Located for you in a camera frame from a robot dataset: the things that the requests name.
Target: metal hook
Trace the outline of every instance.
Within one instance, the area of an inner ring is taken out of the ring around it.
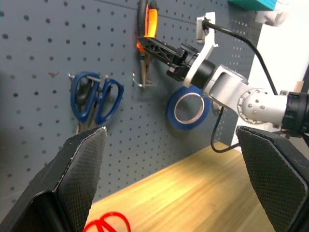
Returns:
[[[69,78],[70,78],[71,80],[73,80],[73,79],[75,78],[75,75],[69,73]],[[86,78],[89,79],[89,80],[92,80],[92,81],[96,81],[96,82],[100,82],[100,83],[101,83],[101,82],[105,81],[106,79],[108,79],[108,75],[105,75],[103,78],[100,77],[100,79],[94,78],[94,77],[92,77],[92,76],[87,76]]]
[[[146,84],[145,85],[143,85],[143,84],[140,84],[140,83],[138,83],[136,80],[135,80],[135,72],[133,71],[133,85],[132,86],[134,86],[134,83],[138,86],[138,87],[141,87],[141,88],[145,88],[145,87],[154,87],[154,86],[156,86],[156,84],[154,84],[152,81],[150,81],[150,80],[146,80]]]

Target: black cable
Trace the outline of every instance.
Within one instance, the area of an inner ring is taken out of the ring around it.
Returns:
[[[218,116],[217,122],[216,122],[216,124],[214,125],[213,131],[212,131],[212,134],[211,134],[211,147],[212,147],[213,151],[215,151],[215,152],[217,152],[217,153],[224,153],[224,152],[226,152],[226,151],[232,150],[232,149],[234,149],[235,147],[238,147],[238,146],[239,146],[239,143],[237,143],[237,144],[234,144],[234,145],[232,145],[232,146],[230,146],[230,147],[228,147],[228,148],[222,149],[222,150],[218,150],[217,148],[214,147],[213,140],[214,140],[214,137],[215,137],[215,135],[216,135],[217,127],[218,127],[219,122],[220,122],[220,120],[221,120],[223,111],[224,111],[224,108],[222,107],[222,108],[221,108],[221,111],[220,111],[220,114],[219,114],[219,116]]]
[[[269,74],[269,71],[268,71],[268,69],[267,69],[267,67],[266,67],[266,64],[265,64],[265,62],[264,62],[264,60],[263,60],[263,57],[262,57],[261,53],[257,50],[257,48],[254,46],[254,44],[253,44],[250,40],[248,40],[246,37],[244,37],[244,36],[242,36],[242,35],[239,35],[239,34],[237,34],[237,33],[232,32],[232,31],[229,30],[229,29],[226,29],[226,28],[223,28],[223,27],[221,27],[221,26],[212,24],[212,23],[210,23],[209,21],[207,21],[206,19],[203,21],[202,27],[203,27],[203,29],[212,28],[212,29],[214,29],[214,30],[220,31],[220,32],[222,32],[222,33],[224,33],[224,34],[233,36],[233,37],[235,37],[235,38],[237,38],[237,39],[239,39],[239,40],[244,41],[244,42],[254,51],[254,53],[256,54],[257,58],[259,59],[259,61],[260,61],[260,63],[261,63],[261,66],[262,66],[262,68],[263,68],[263,70],[264,70],[264,72],[265,72],[265,75],[266,75],[266,77],[267,77],[267,80],[268,80],[268,82],[269,82],[269,84],[270,84],[270,87],[271,87],[271,89],[272,89],[274,95],[278,95],[278,92],[276,91],[275,85],[274,85],[274,83],[273,83],[273,81],[272,81],[272,79],[271,79],[271,76],[270,76],[270,74]],[[229,151],[229,150],[234,149],[235,147],[238,147],[238,146],[239,146],[239,143],[237,143],[237,144],[234,144],[234,145],[232,145],[232,146],[230,146],[230,147],[228,147],[228,148],[225,148],[225,149],[223,149],[223,150],[218,150],[218,149],[216,149],[216,148],[214,147],[213,140],[214,140],[214,137],[215,137],[215,135],[216,135],[216,131],[217,131],[218,125],[219,125],[219,123],[220,123],[220,120],[221,120],[223,111],[224,111],[224,108],[222,107],[222,108],[221,108],[221,111],[220,111],[220,114],[219,114],[219,116],[218,116],[217,122],[216,122],[216,124],[215,124],[215,126],[214,126],[214,128],[213,128],[212,134],[211,134],[211,147],[212,147],[212,149],[213,149],[215,152],[217,152],[217,153],[224,153],[224,152],[226,152],[226,151]]]
[[[237,39],[240,39],[240,40],[244,41],[254,51],[254,53],[256,54],[257,58],[259,59],[259,61],[260,61],[261,65],[262,65],[262,68],[263,68],[263,70],[265,72],[265,75],[266,75],[266,77],[268,79],[268,82],[270,84],[270,87],[271,87],[274,95],[278,95],[278,93],[276,91],[276,88],[275,88],[275,85],[274,85],[274,83],[273,83],[273,81],[272,81],[272,79],[270,77],[270,74],[268,72],[268,69],[266,67],[266,64],[265,64],[265,62],[264,62],[264,60],[262,58],[262,55],[260,54],[260,52],[257,50],[257,48],[254,46],[254,44],[250,40],[248,40],[246,37],[244,37],[242,35],[239,35],[237,33],[232,32],[229,29],[223,28],[221,26],[212,24],[212,23],[210,23],[207,20],[204,20],[203,21],[203,29],[207,29],[207,28],[212,28],[214,30],[220,31],[220,32],[222,32],[224,34],[233,36],[233,37],[235,37]]]

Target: white bracket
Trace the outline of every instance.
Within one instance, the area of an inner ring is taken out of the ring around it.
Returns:
[[[205,19],[205,17],[212,23],[215,24],[216,17],[215,12],[208,12],[203,17],[197,18],[197,42],[204,42],[204,47],[202,51],[199,53],[197,59],[192,64],[192,67],[190,68],[189,72],[187,73],[187,76],[185,77],[183,81],[183,85],[186,87],[190,87],[191,81],[197,72],[199,66],[204,61],[204,59],[207,59],[209,55],[211,54],[214,47],[217,47],[218,45],[214,42],[214,29],[209,28],[207,30],[202,29],[202,21]]]

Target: scissors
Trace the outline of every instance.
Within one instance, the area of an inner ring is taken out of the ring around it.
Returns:
[[[124,93],[124,87],[116,80],[106,78],[101,90],[99,86],[102,81],[95,72],[79,72],[75,75],[71,85],[70,101],[72,111],[81,123],[85,123],[91,113],[94,114],[97,105],[98,110],[95,117],[97,125],[109,120],[116,112]],[[111,110],[103,116],[104,103],[108,99],[113,85],[118,87],[118,95]]]
[[[138,33],[139,37],[155,38],[158,26],[158,7],[155,0],[140,0],[137,13]],[[137,42],[136,47],[140,52],[140,67],[142,84],[133,81],[140,87],[153,86],[154,84],[147,80],[147,72],[150,63],[150,56],[145,53],[140,42]]]
[[[131,227],[128,219],[123,214],[118,212],[108,212],[104,214],[99,220],[91,221],[89,224],[85,226],[83,232],[87,232],[90,229],[90,227],[94,226],[96,226],[98,232],[104,232],[103,228],[106,228],[108,232],[117,232],[109,223],[105,221],[105,219],[112,216],[122,219],[122,221],[124,221],[124,223],[126,224],[127,231],[131,232]]]

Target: wooden surface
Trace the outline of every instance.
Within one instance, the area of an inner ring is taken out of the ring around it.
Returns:
[[[87,222],[109,211],[124,214],[133,232],[274,232],[236,150],[207,147],[93,204]]]

